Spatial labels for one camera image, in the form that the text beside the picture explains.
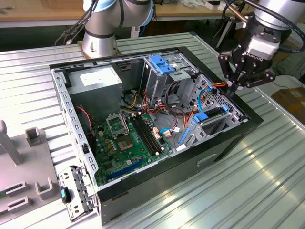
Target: metal grille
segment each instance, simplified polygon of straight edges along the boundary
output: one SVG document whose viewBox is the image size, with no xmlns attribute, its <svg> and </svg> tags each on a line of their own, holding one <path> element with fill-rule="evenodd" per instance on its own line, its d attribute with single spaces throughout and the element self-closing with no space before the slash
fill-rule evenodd
<svg viewBox="0 0 305 229">
<path fill-rule="evenodd" d="M 189 101 L 193 102 L 194 104 L 198 103 L 198 95 L 200 91 L 204 88 L 206 83 L 211 84 L 204 75 L 199 75 L 196 82 L 194 83 L 193 91 L 191 96 L 189 96 Z M 203 96 L 205 97 L 204 101 L 201 101 L 202 107 L 206 107 L 208 109 L 216 106 L 222 106 L 223 104 L 227 105 L 230 109 L 230 112 L 236 117 L 241 118 L 243 113 L 240 112 L 235 106 L 231 104 L 231 102 L 224 96 L 219 94 L 219 90 L 217 89 L 217 94 L 212 94 L 210 91 L 203 91 Z M 187 106 L 186 110 L 191 111 L 193 106 Z"/>
</svg>

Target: sticker label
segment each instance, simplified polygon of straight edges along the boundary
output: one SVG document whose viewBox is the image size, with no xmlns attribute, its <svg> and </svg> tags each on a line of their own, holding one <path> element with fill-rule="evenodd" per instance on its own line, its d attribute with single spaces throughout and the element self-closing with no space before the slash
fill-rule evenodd
<svg viewBox="0 0 305 229">
<path fill-rule="evenodd" d="M 84 86 L 102 83 L 107 79 L 116 78 L 116 75 L 111 70 L 111 68 L 102 68 L 97 72 L 93 73 L 85 73 L 80 76 L 82 83 Z"/>
<path fill-rule="evenodd" d="M 297 98 L 303 97 L 302 94 L 299 92 L 291 92 L 291 94 L 293 94 Z"/>
<path fill-rule="evenodd" d="M 180 128 L 179 127 L 175 127 L 175 129 L 173 130 L 174 132 L 177 132 L 177 133 L 179 133 L 179 131 L 180 131 Z"/>
</svg>

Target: ram slot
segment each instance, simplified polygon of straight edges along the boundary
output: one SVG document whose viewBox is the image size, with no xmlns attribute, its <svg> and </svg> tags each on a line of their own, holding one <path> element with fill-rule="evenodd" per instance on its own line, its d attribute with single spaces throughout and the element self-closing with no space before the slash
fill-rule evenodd
<svg viewBox="0 0 305 229">
<path fill-rule="evenodd" d="M 150 155 L 155 155 L 156 151 L 154 151 L 154 148 L 152 146 L 152 144 L 150 143 L 149 139 L 145 136 L 145 133 L 143 133 L 140 125 L 137 122 L 137 119 L 130 119 L 133 127 L 135 128 L 135 130 L 137 131 L 138 135 L 140 136 L 141 140 L 144 142 L 146 148 L 149 151 Z"/>
<path fill-rule="evenodd" d="M 138 122 L 139 122 L 139 124 L 140 124 L 142 130 L 144 130 L 145 133 L 146 133 L 146 135 L 149 137 L 150 142 L 152 143 L 155 152 L 159 152 L 159 153 L 160 153 L 160 152 L 161 152 L 161 148 L 160 148 L 160 146 L 159 146 L 159 144 L 158 144 L 156 138 L 152 135 L 152 133 L 151 133 L 150 130 L 148 129 L 148 127 L 147 127 L 147 125 L 145 124 L 144 120 L 140 117 L 140 118 L 138 119 Z"/>
</svg>

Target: motherboard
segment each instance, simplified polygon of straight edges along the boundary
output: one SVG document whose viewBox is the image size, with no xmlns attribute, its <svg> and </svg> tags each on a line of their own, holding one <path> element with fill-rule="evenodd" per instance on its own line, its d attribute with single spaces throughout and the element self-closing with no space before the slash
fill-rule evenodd
<svg viewBox="0 0 305 229">
<path fill-rule="evenodd" d="M 148 114 L 115 114 L 97 125 L 93 130 L 99 166 L 95 173 L 97 184 L 104 185 L 170 155 L 172 149 L 156 130 Z"/>
</svg>

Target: cardboard box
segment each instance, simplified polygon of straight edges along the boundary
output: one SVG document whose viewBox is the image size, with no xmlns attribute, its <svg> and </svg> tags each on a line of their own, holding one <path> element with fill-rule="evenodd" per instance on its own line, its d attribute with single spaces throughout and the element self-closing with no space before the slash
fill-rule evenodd
<svg viewBox="0 0 305 229">
<path fill-rule="evenodd" d="M 51 9 L 82 9 L 83 0 L 48 0 Z"/>
<path fill-rule="evenodd" d="M 301 123 L 305 124 L 305 88 L 282 89 L 271 97 Z"/>
</svg>

